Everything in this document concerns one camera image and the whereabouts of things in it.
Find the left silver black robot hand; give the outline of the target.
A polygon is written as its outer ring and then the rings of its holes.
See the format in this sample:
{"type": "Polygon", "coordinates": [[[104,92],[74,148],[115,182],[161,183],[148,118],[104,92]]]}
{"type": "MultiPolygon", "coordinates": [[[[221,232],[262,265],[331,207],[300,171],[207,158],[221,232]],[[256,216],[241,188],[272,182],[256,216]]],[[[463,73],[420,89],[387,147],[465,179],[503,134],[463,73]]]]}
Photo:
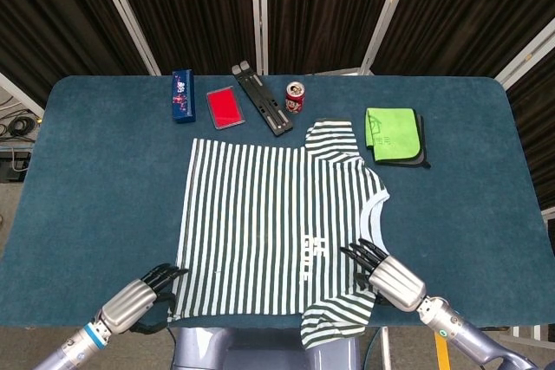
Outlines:
{"type": "Polygon", "coordinates": [[[167,303],[168,312],[176,309],[176,295],[167,289],[176,279],[188,272],[170,263],[162,263],[150,269],[143,277],[135,279],[105,303],[96,313],[94,322],[100,321],[111,334],[127,331],[139,334],[155,334],[167,324],[145,324],[140,320],[156,304],[167,303]]]}

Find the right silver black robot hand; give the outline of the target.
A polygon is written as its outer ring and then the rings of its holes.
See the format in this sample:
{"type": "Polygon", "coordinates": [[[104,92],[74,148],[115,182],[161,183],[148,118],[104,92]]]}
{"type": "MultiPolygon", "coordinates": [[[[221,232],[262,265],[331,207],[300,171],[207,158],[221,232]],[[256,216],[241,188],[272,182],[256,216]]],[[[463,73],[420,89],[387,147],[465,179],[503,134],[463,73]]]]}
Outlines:
{"type": "Polygon", "coordinates": [[[367,239],[341,247],[357,267],[356,284],[373,289],[403,312],[415,312],[424,301],[426,284],[394,256],[367,239]]]}

